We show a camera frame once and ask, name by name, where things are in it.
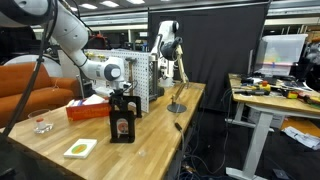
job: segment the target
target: wooden tabletop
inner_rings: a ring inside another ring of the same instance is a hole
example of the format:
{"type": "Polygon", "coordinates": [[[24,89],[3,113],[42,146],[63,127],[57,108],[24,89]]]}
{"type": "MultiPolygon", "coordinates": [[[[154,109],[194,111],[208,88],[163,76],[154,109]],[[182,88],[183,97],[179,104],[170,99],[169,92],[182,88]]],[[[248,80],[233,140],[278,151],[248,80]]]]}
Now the wooden tabletop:
{"type": "Polygon", "coordinates": [[[70,176],[75,175],[75,179],[163,179],[181,141],[174,123],[186,130],[204,88],[204,84],[190,83],[182,91],[177,103],[187,107],[183,113],[167,110],[177,87],[166,89],[164,96],[151,102],[150,113],[136,119],[136,138],[132,144],[109,142],[109,117],[69,122],[65,107],[47,115],[47,121],[54,123],[51,131],[35,134],[34,122],[28,119],[17,123],[9,137],[33,156],[49,160],[70,176]],[[97,139],[98,143],[86,159],[64,158],[63,153],[80,138],[97,139]]]}
{"type": "MultiPolygon", "coordinates": [[[[240,86],[240,77],[236,74],[229,74],[229,80],[231,87],[240,86]]],[[[314,96],[320,96],[317,92],[311,92],[314,96]]],[[[233,94],[233,99],[237,102],[243,102],[248,104],[257,104],[262,106],[268,106],[272,108],[280,108],[299,112],[308,112],[310,114],[319,115],[320,109],[314,108],[306,103],[303,103],[297,99],[287,99],[279,96],[244,96],[241,94],[233,94]]]]}

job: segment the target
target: ceiling light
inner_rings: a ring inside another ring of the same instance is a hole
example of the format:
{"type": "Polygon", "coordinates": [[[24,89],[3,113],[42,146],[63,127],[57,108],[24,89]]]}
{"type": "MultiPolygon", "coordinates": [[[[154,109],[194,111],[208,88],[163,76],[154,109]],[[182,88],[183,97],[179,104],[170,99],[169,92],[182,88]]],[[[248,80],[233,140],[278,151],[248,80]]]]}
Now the ceiling light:
{"type": "Polygon", "coordinates": [[[91,4],[81,4],[81,7],[87,8],[87,9],[97,9],[96,6],[91,5],[91,4]]]}
{"type": "Polygon", "coordinates": [[[132,4],[143,4],[144,3],[143,0],[127,0],[127,1],[132,3],[132,4]]]}
{"type": "Polygon", "coordinates": [[[78,9],[75,7],[70,7],[70,8],[71,8],[71,11],[78,11],[78,9]]]}
{"type": "Polygon", "coordinates": [[[119,6],[119,4],[114,3],[112,1],[103,1],[100,4],[108,6],[108,7],[118,7],[119,6]]]}

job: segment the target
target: pegboard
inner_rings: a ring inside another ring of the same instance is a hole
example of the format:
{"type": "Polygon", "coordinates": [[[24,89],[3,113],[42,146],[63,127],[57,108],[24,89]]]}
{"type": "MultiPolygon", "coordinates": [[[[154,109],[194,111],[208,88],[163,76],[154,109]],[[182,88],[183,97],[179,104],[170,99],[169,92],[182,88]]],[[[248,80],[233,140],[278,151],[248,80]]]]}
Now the pegboard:
{"type": "MultiPolygon", "coordinates": [[[[88,49],[88,53],[92,53],[93,56],[90,56],[92,61],[106,61],[109,57],[118,57],[124,59],[124,68],[125,68],[125,80],[129,81],[129,62],[126,58],[136,59],[136,62],[133,63],[132,72],[133,80],[137,81],[133,83],[133,86],[136,86],[133,90],[134,96],[139,96],[141,98],[141,110],[144,112],[149,112],[149,83],[150,83],[150,72],[149,72],[149,55],[150,53],[144,52],[134,52],[134,51],[110,51],[110,50],[96,50],[88,49]]],[[[106,81],[97,80],[95,87],[105,86],[106,81]]]]}

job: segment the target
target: orange couch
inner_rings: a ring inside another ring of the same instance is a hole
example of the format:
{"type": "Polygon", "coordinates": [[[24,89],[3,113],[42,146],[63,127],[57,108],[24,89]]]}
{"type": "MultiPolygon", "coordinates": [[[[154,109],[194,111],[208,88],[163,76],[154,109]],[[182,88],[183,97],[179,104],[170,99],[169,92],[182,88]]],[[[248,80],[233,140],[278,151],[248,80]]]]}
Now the orange couch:
{"type": "MultiPolygon", "coordinates": [[[[35,63],[0,66],[0,128],[6,126],[27,87],[35,63]]],[[[36,82],[20,119],[39,109],[56,109],[80,96],[78,80],[72,78],[49,77],[41,64],[36,82]]]]}

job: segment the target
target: paper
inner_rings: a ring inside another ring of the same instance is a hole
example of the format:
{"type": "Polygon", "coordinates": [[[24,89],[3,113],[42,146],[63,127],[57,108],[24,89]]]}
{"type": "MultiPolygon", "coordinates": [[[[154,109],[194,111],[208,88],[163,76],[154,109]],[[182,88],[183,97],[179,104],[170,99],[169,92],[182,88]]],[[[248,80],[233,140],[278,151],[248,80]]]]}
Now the paper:
{"type": "Polygon", "coordinates": [[[289,126],[282,130],[291,138],[297,140],[298,142],[302,143],[303,145],[312,148],[314,150],[320,149],[320,138],[316,136],[312,136],[310,134],[304,134],[299,130],[289,126]]]}
{"type": "Polygon", "coordinates": [[[79,139],[64,154],[67,158],[86,158],[97,144],[96,139],[79,139]]]}
{"type": "Polygon", "coordinates": [[[90,104],[100,104],[102,102],[104,102],[105,99],[93,94],[92,96],[90,96],[87,100],[85,100],[82,104],[84,105],[90,105],[90,104]]]}

